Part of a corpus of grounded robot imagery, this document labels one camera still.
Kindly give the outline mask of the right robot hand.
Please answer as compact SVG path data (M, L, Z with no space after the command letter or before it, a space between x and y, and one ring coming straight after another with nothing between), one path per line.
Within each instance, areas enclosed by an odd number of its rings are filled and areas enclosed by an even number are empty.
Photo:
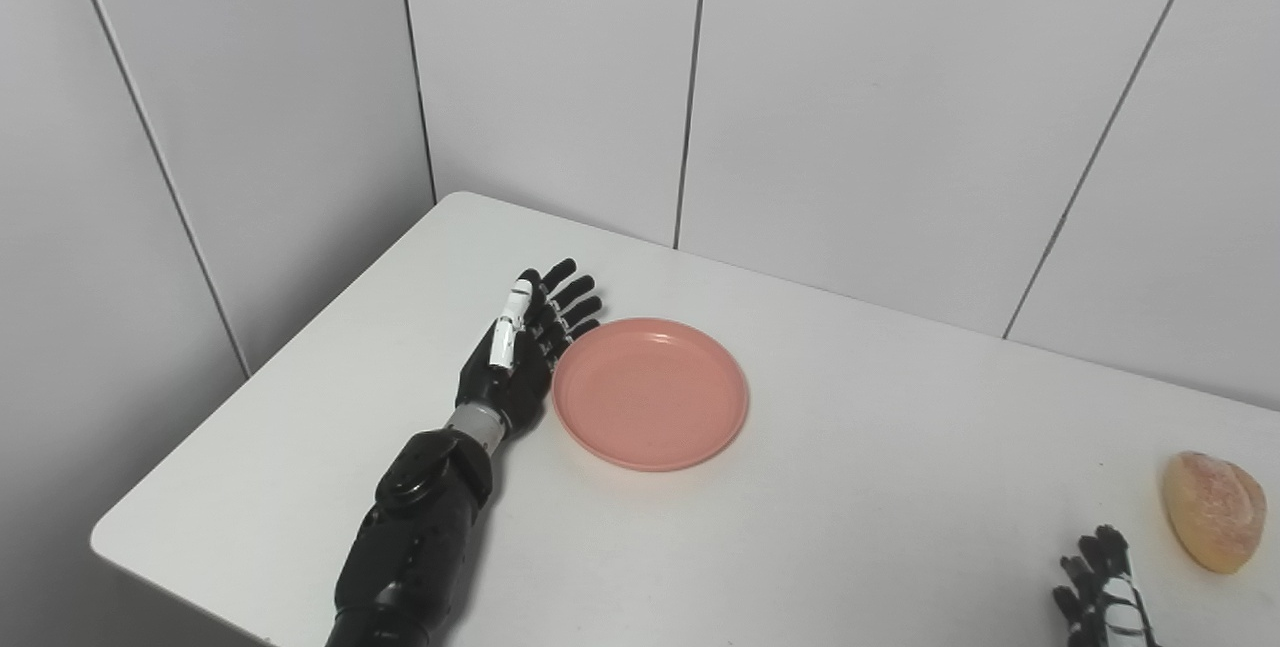
M1076 542L1059 566L1069 579L1052 589L1068 625L1068 646L1156 646L1158 642L1139 588L1129 545L1110 524Z

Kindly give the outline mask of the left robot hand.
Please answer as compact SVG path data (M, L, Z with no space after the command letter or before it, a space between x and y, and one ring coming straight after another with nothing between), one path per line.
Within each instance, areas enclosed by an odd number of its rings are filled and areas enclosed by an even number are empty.
M454 413L480 414L513 439L540 419L558 363L571 345L600 325L595 281L566 258L550 270L529 268L509 288L499 316L463 364Z

